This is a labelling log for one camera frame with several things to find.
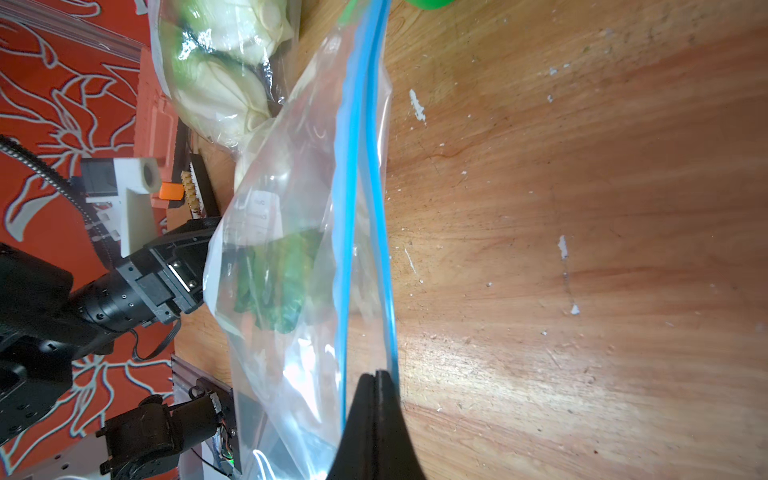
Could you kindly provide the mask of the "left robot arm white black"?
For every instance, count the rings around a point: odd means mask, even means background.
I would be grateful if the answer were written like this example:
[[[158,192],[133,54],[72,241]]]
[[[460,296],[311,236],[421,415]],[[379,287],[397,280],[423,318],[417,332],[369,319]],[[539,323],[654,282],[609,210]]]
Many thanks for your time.
[[[54,409],[73,386],[73,364],[112,351],[142,325],[174,330],[203,303],[203,273],[214,217],[192,219],[117,258],[106,229],[84,193],[53,167],[9,138],[1,149],[69,200],[84,218],[105,275],[81,289],[72,275],[10,245],[1,248],[1,438],[9,441]],[[81,444],[34,468],[33,479],[149,479],[176,468],[183,454],[212,438],[222,441],[226,476],[240,466],[229,391],[206,379],[186,402],[153,394],[103,424]]]

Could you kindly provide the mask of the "clear zip-top bag blue seal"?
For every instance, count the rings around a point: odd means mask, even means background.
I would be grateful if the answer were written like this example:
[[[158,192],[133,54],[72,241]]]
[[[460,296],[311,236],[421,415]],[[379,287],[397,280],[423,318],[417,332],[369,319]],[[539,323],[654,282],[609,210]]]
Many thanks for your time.
[[[323,479],[359,378],[397,375],[384,186],[391,5],[347,5],[307,65],[209,246],[244,479]]]

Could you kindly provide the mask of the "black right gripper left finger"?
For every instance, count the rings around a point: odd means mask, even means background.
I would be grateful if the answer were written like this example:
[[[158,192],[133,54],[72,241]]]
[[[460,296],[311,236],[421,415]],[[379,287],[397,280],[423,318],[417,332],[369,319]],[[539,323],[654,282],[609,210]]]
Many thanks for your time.
[[[376,377],[363,374],[328,479],[376,478],[376,401]]]

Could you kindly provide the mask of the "chinese cabbage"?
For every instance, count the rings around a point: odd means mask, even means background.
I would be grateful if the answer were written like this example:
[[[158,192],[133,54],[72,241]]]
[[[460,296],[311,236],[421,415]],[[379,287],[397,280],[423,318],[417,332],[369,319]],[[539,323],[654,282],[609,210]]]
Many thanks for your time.
[[[305,230],[240,250],[234,311],[253,315],[261,330],[294,331],[322,239],[322,232]]]

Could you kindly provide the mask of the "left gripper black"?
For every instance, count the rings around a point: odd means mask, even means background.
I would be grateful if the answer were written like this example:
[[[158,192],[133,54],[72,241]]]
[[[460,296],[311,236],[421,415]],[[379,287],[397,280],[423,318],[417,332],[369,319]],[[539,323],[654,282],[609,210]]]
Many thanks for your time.
[[[138,325],[171,324],[203,304],[209,241],[219,219],[193,219],[118,262],[77,292],[79,316],[122,334]]]

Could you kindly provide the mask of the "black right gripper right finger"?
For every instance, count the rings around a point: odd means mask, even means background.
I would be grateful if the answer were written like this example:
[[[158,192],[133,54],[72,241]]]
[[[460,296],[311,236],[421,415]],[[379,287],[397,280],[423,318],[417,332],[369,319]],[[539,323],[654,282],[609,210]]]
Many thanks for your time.
[[[376,478],[426,479],[407,429],[399,394],[391,375],[383,370],[376,372]]]

